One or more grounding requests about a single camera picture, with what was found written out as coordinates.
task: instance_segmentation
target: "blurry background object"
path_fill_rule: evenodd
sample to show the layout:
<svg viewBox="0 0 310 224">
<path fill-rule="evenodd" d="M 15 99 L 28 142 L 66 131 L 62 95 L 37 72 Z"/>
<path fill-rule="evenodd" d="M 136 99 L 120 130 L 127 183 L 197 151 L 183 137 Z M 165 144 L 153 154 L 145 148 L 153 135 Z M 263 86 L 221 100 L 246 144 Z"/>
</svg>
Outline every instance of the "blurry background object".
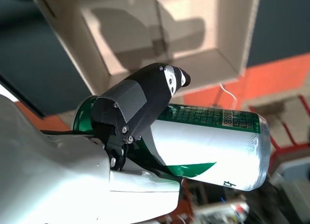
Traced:
<svg viewBox="0 0 310 224">
<path fill-rule="evenodd" d="M 188 68 L 177 96 L 243 73 L 259 0 L 36 0 L 93 94 L 150 62 Z"/>
</svg>

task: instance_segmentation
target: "robotic hand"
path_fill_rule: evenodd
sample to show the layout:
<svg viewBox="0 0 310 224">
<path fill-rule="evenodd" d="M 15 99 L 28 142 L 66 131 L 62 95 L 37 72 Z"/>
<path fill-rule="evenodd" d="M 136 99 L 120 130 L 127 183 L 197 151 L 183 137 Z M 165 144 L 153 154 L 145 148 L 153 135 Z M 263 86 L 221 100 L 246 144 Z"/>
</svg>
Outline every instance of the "robotic hand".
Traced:
<svg viewBox="0 0 310 224">
<path fill-rule="evenodd" d="M 126 160 L 126 152 L 189 82 L 167 64 L 137 71 L 92 99 L 91 133 L 39 131 L 0 96 L 0 222 L 135 223 L 173 211 L 180 182 Z"/>
<path fill-rule="evenodd" d="M 266 121 L 168 105 L 189 83 L 178 67 L 146 66 L 83 101 L 69 132 L 37 130 L 0 96 L 0 222 L 129 224 L 173 211 L 184 177 L 261 186 L 270 154 Z"/>
<path fill-rule="evenodd" d="M 96 99 L 91 110 L 94 137 L 105 145 L 113 170 L 123 167 L 128 144 L 140 140 L 171 97 L 189 83 L 190 76 L 182 69 L 154 63 L 130 75 Z M 108 145 L 110 135 L 121 139 L 121 149 Z"/>
</svg>

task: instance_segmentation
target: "dark gray wall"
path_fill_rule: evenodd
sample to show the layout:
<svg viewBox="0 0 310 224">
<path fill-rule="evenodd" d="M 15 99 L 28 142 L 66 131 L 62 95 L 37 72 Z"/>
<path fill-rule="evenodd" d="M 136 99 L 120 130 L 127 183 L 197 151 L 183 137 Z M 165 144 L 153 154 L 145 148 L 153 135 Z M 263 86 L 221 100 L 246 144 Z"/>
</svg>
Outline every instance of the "dark gray wall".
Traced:
<svg viewBox="0 0 310 224">
<path fill-rule="evenodd" d="M 310 51 L 310 0 L 261 0 L 248 66 Z"/>
<path fill-rule="evenodd" d="M 0 0 L 0 78 L 43 116 L 91 94 L 32 0 Z"/>
</svg>

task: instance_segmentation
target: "can rim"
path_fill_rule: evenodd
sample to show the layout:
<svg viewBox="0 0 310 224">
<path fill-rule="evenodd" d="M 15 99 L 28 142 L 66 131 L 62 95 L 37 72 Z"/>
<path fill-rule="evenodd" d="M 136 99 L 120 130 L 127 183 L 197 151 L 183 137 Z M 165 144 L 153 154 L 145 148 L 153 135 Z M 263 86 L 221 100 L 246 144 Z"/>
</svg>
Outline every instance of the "can rim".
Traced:
<svg viewBox="0 0 310 224">
<path fill-rule="evenodd" d="M 78 104 L 78 106 L 77 106 L 77 108 L 76 108 L 76 111 L 74 112 L 74 115 L 73 115 L 73 121 L 72 121 L 72 123 L 71 123 L 71 130 L 74 130 L 74 129 L 73 129 L 73 128 L 74 128 L 74 123 L 75 123 L 75 121 L 76 121 L 76 116 L 77 116 L 77 113 L 78 113 L 80 107 L 81 107 L 89 98 L 94 97 L 94 96 L 96 96 L 96 95 L 89 96 L 89 97 L 87 97 L 85 100 L 81 101 L 81 102 Z"/>
</svg>

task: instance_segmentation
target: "black cable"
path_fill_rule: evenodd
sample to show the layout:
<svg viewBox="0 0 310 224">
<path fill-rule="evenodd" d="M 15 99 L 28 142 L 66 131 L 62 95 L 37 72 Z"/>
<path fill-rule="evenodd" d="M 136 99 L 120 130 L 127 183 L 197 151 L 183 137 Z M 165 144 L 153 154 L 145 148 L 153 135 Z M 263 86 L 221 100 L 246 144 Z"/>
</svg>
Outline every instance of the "black cable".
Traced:
<svg viewBox="0 0 310 224">
<path fill-rule="evenodd" d="M 69 130 L 69 131 L 52 131 L 52 130 L 40 130 L 43 134 L 48 135 L 66 135 L 66 134 L 72 134 L 72 135 L 90 135 L 84 131 L 77 131 L 77 130 Z"/>
</svg>

